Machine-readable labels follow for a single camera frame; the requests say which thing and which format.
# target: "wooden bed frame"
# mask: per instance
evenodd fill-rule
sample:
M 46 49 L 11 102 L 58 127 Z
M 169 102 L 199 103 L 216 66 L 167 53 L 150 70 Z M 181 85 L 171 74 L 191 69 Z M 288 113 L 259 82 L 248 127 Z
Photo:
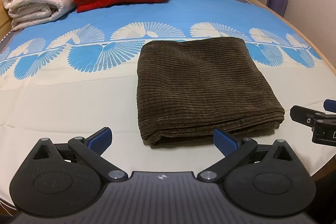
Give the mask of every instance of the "wooden bed frame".
M 275 13 L 270 8 L 263 5 L 261 2 L 257 0 L 248 0 L 249 2 L 262 7 L 264 9 L 269 10 L 271 13 L 276 15 L 278 18 L 280 18 L 283 22 L 285 22 L 287 25 L 289 25 L 293 30 L 295 30 L 299 35 L 301 35 L 313 48 L 314 50 L 320 55 L 320 57 L 326 62 L 326 64 L 330 67 L 330 69 L 334 72 L 336 75 L 336 69 L 331 64 L 331 62 L 325 57 L 325 55 L 297 28 L 295 28 L 291 23 L 289 23 L 286 19 Z M 8 16 L 7 11 L 2 5 L 2 1 L 0 4 L 0 40 L 8 34 L 8 32 L 11 30 L 11 18 Z M 322 167 L 314 176 L 316 179 L 328 174 L 329 172 L 336 170 L 336 162 L 335 159 L 332 158 L 324 167 Z M 16 211 L 13 206 L 8 204 L 7 202 L 0 199 L 0 215 L 9 215 L 9 214 L 16 214 Z

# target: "blue bed sheet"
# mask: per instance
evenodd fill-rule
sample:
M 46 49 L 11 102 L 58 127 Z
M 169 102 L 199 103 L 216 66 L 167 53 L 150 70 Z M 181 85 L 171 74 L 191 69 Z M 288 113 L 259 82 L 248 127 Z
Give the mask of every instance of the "blue bed sheet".
M 34 76 L 70 46 L 68 65 L 82 72 L 107 70 L 139 54 L 150 40 L 239 37 L 253 60 L 282 66 L 289 56 L 307 68 L 320 56 L 269 11 L 235 0 L 167 0 L 157 4 L 115 5 L 77 13 L 15 34 L 0 54 L 0 76 L 15 66 L 16 79 Z

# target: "bed sheet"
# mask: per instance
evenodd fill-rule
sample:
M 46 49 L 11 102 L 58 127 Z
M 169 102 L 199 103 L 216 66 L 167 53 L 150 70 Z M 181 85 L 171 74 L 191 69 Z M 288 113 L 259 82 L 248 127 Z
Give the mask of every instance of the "bed sheet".
M 133 170 L 195 174 L 223 156 L 209 142 L 150 148 L 137 124 L 137 60 L 152 40 L 240 37 L 286 111 L 277 130 L 249 136 L 272 144 L 281 138 L 310 174 L 336 148 L 311 142 L 311 130 L 291 121 L 301 105 L 323 110 L 336 99 L 336 76 L 320 56 L 269 11 L 235 0 L 167 0 L 115 5 L 17 32 L 0 54 L 0 198 L 39 138 L 64 143 L 110 127 L 113 143 L 103 157 L 129 175 Z

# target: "brown ribbed cloth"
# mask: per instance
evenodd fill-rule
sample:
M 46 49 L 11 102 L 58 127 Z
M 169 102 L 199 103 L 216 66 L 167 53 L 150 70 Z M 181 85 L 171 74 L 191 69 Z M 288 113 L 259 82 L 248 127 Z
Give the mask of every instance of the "brown ribbed cloth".
M 284 109 L 245 42 L 235 37 L 152 41 L 138 62 L 141 137 L 157 142 L 278 128 Z

